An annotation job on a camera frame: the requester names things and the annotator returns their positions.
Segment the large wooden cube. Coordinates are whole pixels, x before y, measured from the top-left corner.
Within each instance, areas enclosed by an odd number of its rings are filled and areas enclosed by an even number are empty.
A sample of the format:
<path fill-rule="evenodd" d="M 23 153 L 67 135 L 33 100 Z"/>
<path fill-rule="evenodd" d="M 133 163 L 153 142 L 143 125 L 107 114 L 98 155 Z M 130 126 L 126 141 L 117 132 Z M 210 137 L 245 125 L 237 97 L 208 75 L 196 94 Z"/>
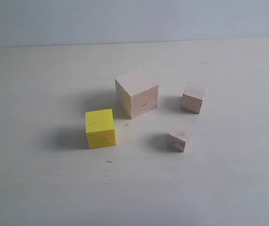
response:
<path fill-rule="evenodd" d="M 143 70 L 115 79 L 116 97 L 130 119 L 158 107 L 159 84 Z"/>

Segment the yellow cube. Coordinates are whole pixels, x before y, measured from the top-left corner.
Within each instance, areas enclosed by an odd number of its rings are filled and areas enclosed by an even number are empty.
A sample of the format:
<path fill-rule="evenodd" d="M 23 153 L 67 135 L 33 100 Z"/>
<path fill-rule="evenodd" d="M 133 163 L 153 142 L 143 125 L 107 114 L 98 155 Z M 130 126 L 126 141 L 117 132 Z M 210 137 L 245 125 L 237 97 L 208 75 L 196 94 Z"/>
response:
<path fill-rule="evenodd" d="M 86 112 L 85 129 L 90 149 L 116 145 L 112 109 Z"/>

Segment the medium layered wooden cube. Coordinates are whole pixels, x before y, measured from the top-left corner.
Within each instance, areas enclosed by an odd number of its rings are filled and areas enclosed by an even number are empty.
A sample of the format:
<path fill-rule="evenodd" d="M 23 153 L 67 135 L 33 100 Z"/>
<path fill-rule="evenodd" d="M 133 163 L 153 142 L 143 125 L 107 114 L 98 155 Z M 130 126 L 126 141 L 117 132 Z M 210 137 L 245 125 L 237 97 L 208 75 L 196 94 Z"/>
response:
<path fill-rule="evenodd" d="M 207 88 L 189 83 L 182 94 L 180 107 L 192 113 L 200 114 Z"/>

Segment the small wooden cube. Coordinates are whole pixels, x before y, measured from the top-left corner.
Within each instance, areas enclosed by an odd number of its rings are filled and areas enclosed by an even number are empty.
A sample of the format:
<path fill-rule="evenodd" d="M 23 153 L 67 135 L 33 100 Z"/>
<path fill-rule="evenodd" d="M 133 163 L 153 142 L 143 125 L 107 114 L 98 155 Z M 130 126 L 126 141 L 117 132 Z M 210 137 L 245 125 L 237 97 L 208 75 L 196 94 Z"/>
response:
<path fill-rule="evenodd" d="M 192 130 L 185 128 L 182 124 L 175 124 L 173 129 L 167 135 L 167 145 L 179 152 L 185 152 Z"/>

